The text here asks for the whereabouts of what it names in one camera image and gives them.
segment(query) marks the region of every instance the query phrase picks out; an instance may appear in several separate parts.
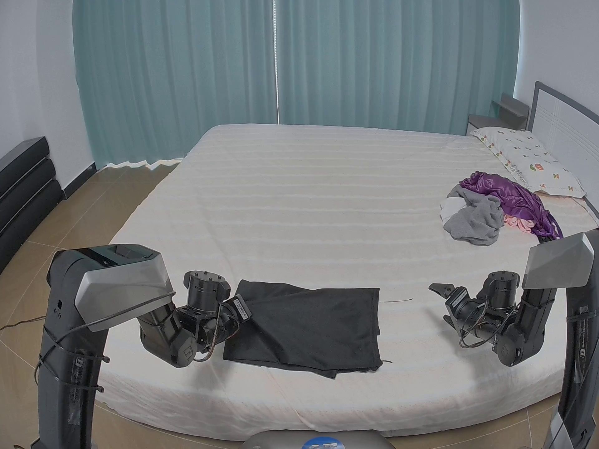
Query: folded black garment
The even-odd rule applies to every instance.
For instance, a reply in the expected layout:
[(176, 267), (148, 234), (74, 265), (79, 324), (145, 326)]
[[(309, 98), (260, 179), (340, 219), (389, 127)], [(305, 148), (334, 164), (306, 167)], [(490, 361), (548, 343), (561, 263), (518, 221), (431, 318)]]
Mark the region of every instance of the folded black garment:
[(335, 378), (377, 370), (378, 288), (309, 290), (242, 280), (251, 320), (225, 343), (229, 361)]

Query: bed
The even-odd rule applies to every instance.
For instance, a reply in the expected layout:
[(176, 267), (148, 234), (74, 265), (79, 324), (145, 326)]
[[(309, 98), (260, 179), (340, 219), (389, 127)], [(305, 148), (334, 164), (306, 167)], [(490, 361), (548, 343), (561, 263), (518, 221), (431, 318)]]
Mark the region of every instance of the bed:
[[(547, 106), (539, 96), (537, 114)], [(555, 121), (537, 115), (530, 128), (538, 126), (541, 138), (548, 125), (559, 131)], [(589, 138), (596, 146), (599, 131)], [(599, 167), (599, 157), (589, 165)], [(443, 230), (440, 201), (475, 170), (510, 176), (474, 137), (261, 124), (211, 129), (113, 242), (160, 251), (176, 305), (186, 302), (183, 274), (191, 269), (221, 274), (233, 289), (241, 279), (379, 287), (378, 346), (390, 362), (333, 380), (224, 361), (220, 345), (208, 362), (175, 369), (144, 350), (133, 320), (110, 330), (111, 362), (102, 366), (105, 392), (97, 399), (162, 429), (245, 440), (267, 429), (434, 432), (559, 392), (564, 292), (541, 352), (507, 368), (489, 345), (460, 349), (443, 321), (444, 304), (427, 289), (452, 282), (476, 292), (491, 271), (523, 274), (528, 248), (537, 243), (505, 227), (495, 244), (476, 247)], [(585, 201), (542, 200), (565, 235), (597, 226)]]

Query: tiled floor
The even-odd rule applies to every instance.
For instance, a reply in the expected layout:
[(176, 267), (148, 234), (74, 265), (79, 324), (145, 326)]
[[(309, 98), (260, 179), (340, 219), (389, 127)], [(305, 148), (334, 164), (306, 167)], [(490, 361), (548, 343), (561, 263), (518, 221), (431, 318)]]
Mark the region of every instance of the tiled floor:
[[(56, 249), (108, 244), (131, 212), (174, 167), (109, 168), (94, 175), (61, 202), (34, 231), (0, 274), (0, 326), (46, 313), (46, 272)], [(42, 322), (0, 333), (0, 449), (28, 447), (37, 437), (37, 387), (33, 366), (40, 350)], [(397, 448), (539, 449), (557, 403), (554, 396), (495, 421), (445, 432), (393, 438)], [(214, 441), (169, 433), (131, 422), (97, 405), (94, 439), (100, 449), (238, 448), (239, 442)], [(599, 449), (598, 438), (589, 449)]]

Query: wall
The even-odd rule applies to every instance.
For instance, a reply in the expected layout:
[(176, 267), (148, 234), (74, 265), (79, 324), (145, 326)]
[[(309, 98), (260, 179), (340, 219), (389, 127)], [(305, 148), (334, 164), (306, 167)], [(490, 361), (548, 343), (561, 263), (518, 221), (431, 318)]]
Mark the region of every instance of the wall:
[(75, 80), (72, 0), (0, 0), (0, 153), (46, 136), (64, 188), (93, 161)]
[(532, 104), (537, 80), (599, 113), (599, 0), (520, 0), (514, 95)]

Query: purple satin garment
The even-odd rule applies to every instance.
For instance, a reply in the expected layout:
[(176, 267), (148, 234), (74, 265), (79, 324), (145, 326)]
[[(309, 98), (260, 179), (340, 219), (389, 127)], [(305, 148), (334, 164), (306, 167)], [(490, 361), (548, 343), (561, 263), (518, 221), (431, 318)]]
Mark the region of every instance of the purple satin garment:
[(536, 236), (551, 239), (564, 237), (557, 221), (545, 209), (541, 199), (518, 183), (503, 176), (475, 171), (469, 178), (462, 180), (460, 186), (481, 195), (496, 196), (501, 201), (501, 209), (505, 214), (534, 221), (532, 233)]

